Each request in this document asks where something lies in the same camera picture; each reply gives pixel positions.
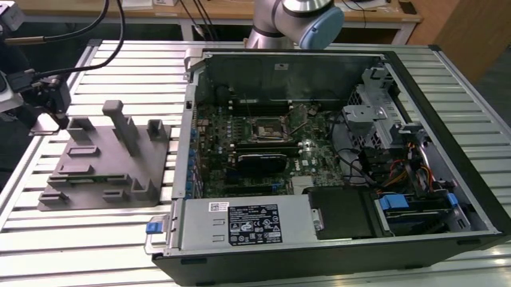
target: warning label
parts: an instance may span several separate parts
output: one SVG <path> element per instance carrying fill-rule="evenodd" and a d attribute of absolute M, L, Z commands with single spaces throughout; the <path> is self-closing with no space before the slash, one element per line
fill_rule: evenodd
<path fill-rule="evenodd" d="M 230 206 L 229 243 L 232 246 L 281 243 L 281 227 L 276 204 Z"/>

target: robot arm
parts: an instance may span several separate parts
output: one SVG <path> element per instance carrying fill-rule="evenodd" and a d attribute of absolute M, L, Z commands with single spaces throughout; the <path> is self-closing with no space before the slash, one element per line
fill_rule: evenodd
<path fill-rule="evenodd" d="M 246 48 L 324 49 L 339 35 L 344 13 L 333 0 L 256 0 Z"/>

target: motherboard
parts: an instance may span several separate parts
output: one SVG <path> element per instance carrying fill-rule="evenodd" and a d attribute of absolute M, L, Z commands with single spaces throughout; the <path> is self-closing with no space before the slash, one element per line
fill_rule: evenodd
<path fill-rule="evenodd" d="M 299 194 L 312 185 L 343 185 L 331 115 L 313 102 L 200 105 L 201 196 Z"/>

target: wooden table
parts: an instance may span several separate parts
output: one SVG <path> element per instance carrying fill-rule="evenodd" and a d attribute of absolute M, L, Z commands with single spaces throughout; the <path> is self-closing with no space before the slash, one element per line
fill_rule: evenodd
<path fill-rule="evenodd" d="M 182 0 L 192 17 L 200 18 L 192 0 Z M 118 22 L 114 1 L 110 3 L 105 23 Z M 26 22 L 88 23 L 100 13 L 102 0 L 16 0 L 26 14 Z M 214 25 L 252 25 L 253 1 L 250 0 L 201 0 Z M 404 14 L 397 0 L 376 12 L 345 9 L 345 28 L 396 29 L 392 44 L 405 44 L 415 25 L 421 21 L 419 15 Z M 177 24 L 181 26 L 182 40 L 193 41 L 192 21 L 178 3 L 174 7 L 154 5 L 150 10 L 126 11 L 126 22 L 138 24 Z"/>

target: aluminum table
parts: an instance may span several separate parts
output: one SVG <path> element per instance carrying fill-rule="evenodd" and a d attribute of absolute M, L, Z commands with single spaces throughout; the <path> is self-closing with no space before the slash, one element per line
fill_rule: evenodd
<path fill-rule="evenodd" d="M 78 66 L 105 60 L 116 41 L 86 47 Z M 184 52 L 192 47 L 241 48 L 238 42 L 126 41 L 102 69 L 73 74 L 70 116 L 94 124 L 105 100 L 124 102 L 136 123 L 160 118 L 172 125 L 161 205 L 150 208 L 40 212 L 37 198 L 58 161 L 66 132 L 34 137 L 0 195 L 0 286 L 176 286 L 144 253 L 145 223 L 169 211 L 173 163 L 185 81 Z M 511 211 L 511 131 L 441 52 L 425 46 L 332 45 L 333 50 L 393 50 L 439 112 L 468 158 Z M 413 119 L 413 110 L 403 105 Z M 153 236 L 157 246 L 162 237 Z M 508 286 L 511 247 L 472 251 L 415 270 L 244 283 L 230 286 Z"/>

